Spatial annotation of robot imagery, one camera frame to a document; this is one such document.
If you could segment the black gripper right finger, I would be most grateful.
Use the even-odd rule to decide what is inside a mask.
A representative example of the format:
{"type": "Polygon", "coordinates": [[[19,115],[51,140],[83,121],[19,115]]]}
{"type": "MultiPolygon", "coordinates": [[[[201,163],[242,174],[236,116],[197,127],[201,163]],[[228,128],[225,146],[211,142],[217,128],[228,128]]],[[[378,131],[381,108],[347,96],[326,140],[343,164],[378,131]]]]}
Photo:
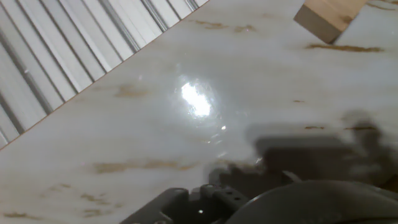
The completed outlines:
{"type": "Polygon", "coordinates": [[[294,174],[293,172],[290,171],[282,171],[282,178],[281,178],[281,182],[283,184],[293,184],[293,183],[297,183],[297,182],[301,182],[301,178],[299,176],[297,176],[296,174],[294,174]]]}

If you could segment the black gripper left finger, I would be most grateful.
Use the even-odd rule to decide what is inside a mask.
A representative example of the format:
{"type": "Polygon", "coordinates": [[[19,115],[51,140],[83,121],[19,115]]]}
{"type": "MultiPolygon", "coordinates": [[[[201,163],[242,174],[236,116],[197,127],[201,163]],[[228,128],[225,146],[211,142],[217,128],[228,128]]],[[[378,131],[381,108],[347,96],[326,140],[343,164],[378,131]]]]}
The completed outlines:
{"type": "Polygon", "coordinates": [[[167,189],[120,224],[226,223],[249,202],[241,192],[221,183],[220,176],[228,173],[224,169],[215,169],[209,173],[207,184],[191,191],[167,189]]]}

